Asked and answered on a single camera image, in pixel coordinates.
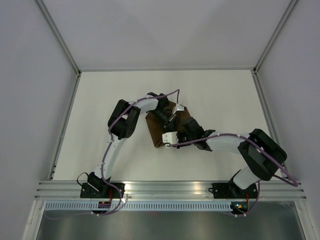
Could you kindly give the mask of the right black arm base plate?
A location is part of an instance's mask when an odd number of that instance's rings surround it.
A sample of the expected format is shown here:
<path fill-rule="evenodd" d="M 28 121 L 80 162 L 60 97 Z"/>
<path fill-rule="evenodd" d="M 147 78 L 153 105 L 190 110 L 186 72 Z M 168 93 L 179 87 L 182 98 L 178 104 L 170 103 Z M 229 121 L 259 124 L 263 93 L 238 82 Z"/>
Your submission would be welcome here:
<path fill-rule="evenodd" d="M 241 189 L 235 184 L 219 182 L 212 183 L 208 191 L 213 194 L 214 199 L 256 199 L 258 188 L 251 184 L 246 189 Z"/>

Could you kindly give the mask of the brown cloth napkin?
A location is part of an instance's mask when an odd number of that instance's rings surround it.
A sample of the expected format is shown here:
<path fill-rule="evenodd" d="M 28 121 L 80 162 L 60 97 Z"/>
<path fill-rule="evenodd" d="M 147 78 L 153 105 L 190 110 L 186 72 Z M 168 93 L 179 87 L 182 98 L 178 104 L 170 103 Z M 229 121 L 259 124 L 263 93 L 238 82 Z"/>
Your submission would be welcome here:
<path fill-rule="evenodd" d="M 166 110 L 168 113 L 172 114 L 173 107 L 176 105 L 175 102 L 169 101 L 168 105 L 165 106 L 163 109 Z M 154 111 L 149 111 L 145 117 L 147 127 L 155 148 L 161 148 L 164 146 L 162 142 L 162 134 L 167 132 L 180 132 L 183 130 L 182 124 L 183 121 L 187 118 L 190 118 L 191 115 L 188 111 L 188 108 L 185 106 L 185 111 L 180 111 L 175 113 L 178 116 L 176 122 L 175 130 L 164 130 L 161 127 L 160 122 L 155 118 Z"/>

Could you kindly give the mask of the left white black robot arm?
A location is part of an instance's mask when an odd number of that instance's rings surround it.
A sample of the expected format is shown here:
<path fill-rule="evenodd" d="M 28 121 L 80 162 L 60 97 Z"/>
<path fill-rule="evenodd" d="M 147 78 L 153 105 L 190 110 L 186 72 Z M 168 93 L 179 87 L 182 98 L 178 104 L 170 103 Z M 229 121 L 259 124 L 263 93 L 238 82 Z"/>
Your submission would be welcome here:
<path fill-rule="evenodd" d="M 149 92 L 136 101 L 121 99 L 115 106 L 107 123 L 110 140 L 103 154 L 101 163 L 87 175 L 87 182 L 81 185 L 81 198 L 106 198 L 111 187 L 110 179 L 116 159 L 125 141 L 136 129 L 139 116 L 150 112 L 159 121 L 165 132 L 173 132 L 176 128 L 177 115 L 168 113 L 165 108 L 170 102 L 168 96 L 179 93 L 177 89 L 169 94 Z"/>

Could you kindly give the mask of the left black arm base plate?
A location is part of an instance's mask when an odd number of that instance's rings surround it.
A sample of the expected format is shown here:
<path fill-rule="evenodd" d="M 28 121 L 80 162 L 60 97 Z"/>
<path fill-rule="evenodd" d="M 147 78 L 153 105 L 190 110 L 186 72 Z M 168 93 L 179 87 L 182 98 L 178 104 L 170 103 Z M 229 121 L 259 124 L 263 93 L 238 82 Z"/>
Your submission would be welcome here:
<path fill-rule="evenodd" d="M 120 193 L 123 194 L 125 191 L 124 183 L 115 183 L 115 187 L 105 184 L 92 185 L 85 182 L 81 186 L 80 198 L 81 199 L 119 199 Z"/>

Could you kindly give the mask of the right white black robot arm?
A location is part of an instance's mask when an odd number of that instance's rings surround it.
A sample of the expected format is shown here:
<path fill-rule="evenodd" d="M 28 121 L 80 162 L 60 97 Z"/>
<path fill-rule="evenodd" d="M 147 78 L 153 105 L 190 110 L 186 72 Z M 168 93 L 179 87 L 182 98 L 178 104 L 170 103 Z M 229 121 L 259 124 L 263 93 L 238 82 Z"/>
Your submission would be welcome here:
<path fill-rule="evenodd" d="M 249 133 L 223 133 L 213 129 L 204 130 L 190 117 L 177 132 L 178 148 L 194 145 L 202 151 L 222 151 L 242 156 L 246 167 L 236 172 L 228 182 L 228 192 L 235 198 L 241 197 L 252 184 L 261 180 L 269 181 L 279 167 L 287 160 L 287 153 L 262 129 L 255 128 Z"/>

